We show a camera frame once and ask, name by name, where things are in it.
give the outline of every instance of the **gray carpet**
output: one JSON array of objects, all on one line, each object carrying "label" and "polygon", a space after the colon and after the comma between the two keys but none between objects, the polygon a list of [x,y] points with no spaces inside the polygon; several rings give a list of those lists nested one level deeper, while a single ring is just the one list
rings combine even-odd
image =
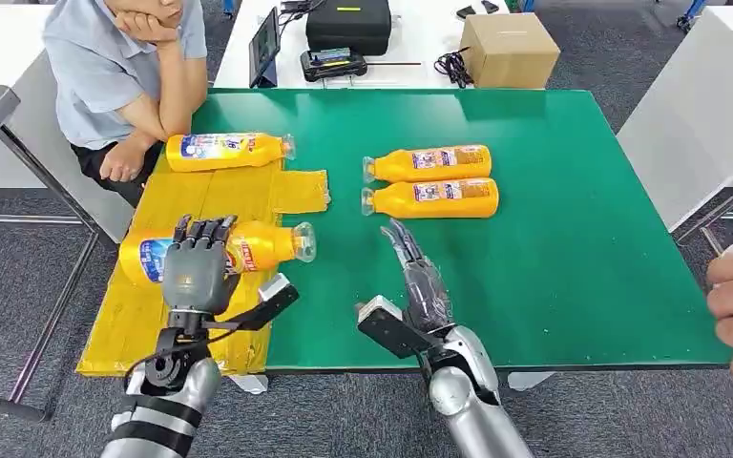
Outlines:
[{"label": "gray carpet", "polygon": [[[591,90],[614,130],[682,39],[680,0],[538,0],[563,53],[550,86]],[[204,1],[210,74],[231,23]],[[59,206],[42,192],[0,195],[0,212]],[[719,223],[724,243],[733,222]],[[0,227],[0,395],[10,392],[42,320],[84,240],[81,231]],[[712,253],[701,237],[681,249],[702,283]],[[0,457],[96,456],[118,408],[120,383],[73,373],[115,252],[98,247],[28,394],[55,407],[28,425],[0,418]],[[733,457],[733,380],[724,370],[575,372],[533,390],[504,391],[536,457]],[[193,447],[196,457],[452,457],[456,450],[415,375],[296,375],[245,395],[224,382]]]}]

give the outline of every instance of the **short sleeve shirt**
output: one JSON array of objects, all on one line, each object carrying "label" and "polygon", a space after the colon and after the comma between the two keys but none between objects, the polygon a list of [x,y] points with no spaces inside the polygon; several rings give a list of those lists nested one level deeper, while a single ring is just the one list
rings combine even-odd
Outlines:
[{"label": "short sleeve shirt", "polygon": [[[200,0],[183,0],[178,35],[185,59],[206,57]],[[119,30],[104,0],[58,0],[43,38],[57,80],[57,120],[72,144],[98,150],[126,138],[133,126],[116,110],[142,93],[159,99],[156,46]]]}]

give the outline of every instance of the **cable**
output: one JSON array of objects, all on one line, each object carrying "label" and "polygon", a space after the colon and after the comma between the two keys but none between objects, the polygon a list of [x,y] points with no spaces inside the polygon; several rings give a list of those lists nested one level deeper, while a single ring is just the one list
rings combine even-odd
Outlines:
[{"label": "cable", "polygon": [[290,24],[291,22],[296,21],[298,19],[302,19],[302,16],[304,16],[306,14],[310,14],[315,9],[317,9],[318,7],[320,7],[321,5],[323,5],[326,1],[327,0],[319,0],[315,4],[311,4],[310,7],[307,9],[307,11],[301,11],[301,12],[291,13],[290,17],[288,17],[287,20],[285,20],[285,22],[283,22],[283,23],[280,24],[280,27],[281,27],[281,29],[280,29],[280,39],[283,38],[283,32],[285,31],[285,27],[288,24]]},{"label": "cable", "polygon": [[469,84],[473,84],[473,78],[468,74],[468,69],[465,68],[465,60],[462,58],[462,52],[470,48],[468,46],[457,52],[445,53],[434,62],[434,69],[438,73],[447,76],[450,82],[456,83],[460,89],[465,89]]},{"label": "cable", "polygon": [[136,367],[139,366],[140,364],[145,364],[145,363],[150,362],[150,361],[152,361],[152,360],[154,360],[156,358],[163,358],[165,356],[172,355],[173,353],[175,353],[177,351],[192,350],[194,348],[198,348],[198,347],[201,347],[201,346],[208,346],[209,344],[214,344],[217,341],[221,341],[221,340],[223,340],[223,339],[231,336],[232,334],[235,333],[236,330],[237,329],[232,329],[231,331],[229,331],[229,332],[227,332],[225,334],[220,334],[218,337],[215,337],[215,338],[212,338],[212,339],[202,339],[200,341],[188,343],[186,345],[174,346],[173,348],[165,348],[163,350],[157,351],[156,353],[154,353],[154,354],[152,354],[150,356],[147,356],[145,358],[142,358],[139,361],[131,364],[131,367],[128,368],[128,370],[125,371],[125,375],[124,375],[124,377],[122,377],[122,386],[124,387],[125,391],[128,390],[128,383],[129,383],[129,380],[131,378],[131,375],[133,375],[134,369],[136,369]]}]

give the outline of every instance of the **black strap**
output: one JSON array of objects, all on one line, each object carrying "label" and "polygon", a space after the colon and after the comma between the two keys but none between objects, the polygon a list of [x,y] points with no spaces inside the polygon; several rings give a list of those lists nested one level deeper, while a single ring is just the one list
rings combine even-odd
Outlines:
[{"label": "black strap", "polygon": [[161,413],[166,413],[172,417],[180,418],[193,427],[198,427],[200,425],[200,419],[202,418],[200,412],[189,406],[157,398],[155,396],[146,396],[143,394],[128,396],[127,402],[125,403],[125,410],[133,410],[135,406],[147,407],[151,410],[156,410]]},{"label": "black strap", "polygon": [[166,427],[147,422],[128,422],[120,425],[111,434],[110,441],[119,439],[142,439],[167,447],[180,456],[187,456],[192,446],[192,436],[175,432]]}]

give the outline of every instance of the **robotic arm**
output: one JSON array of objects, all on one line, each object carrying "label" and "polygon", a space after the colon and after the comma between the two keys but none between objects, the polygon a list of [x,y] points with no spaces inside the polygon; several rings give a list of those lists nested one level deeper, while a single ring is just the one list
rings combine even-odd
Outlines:
[{"label": "robotic arm", "polygon": [[381,231],[403,267],[408,307],[383,296],[359,304],[358,329],[398,358],[417,356],[434,408],[445,417],[466,458],[533,458],[504,407],[498,378],[482,341],[453,322],[437,268],[411,232],[392,219]]},{"label": "robotic arm", "polygon": [[[125,407],[111,421],[113,433],[102,458],[186,456],[220,385],[208,345],[239,330],[261,329],[299,298],[278,274],[260,287],[256,307],[217,322],[240,281],[240,274],[226,265],[224,246],[236,218],[192,225],[190,219],[187,215],[178,223],[164,258],[161,293],[170,307],[167,327],[158,334],[156,353],[125,374]],[[226,332],[210,338],[209,329]]]}]

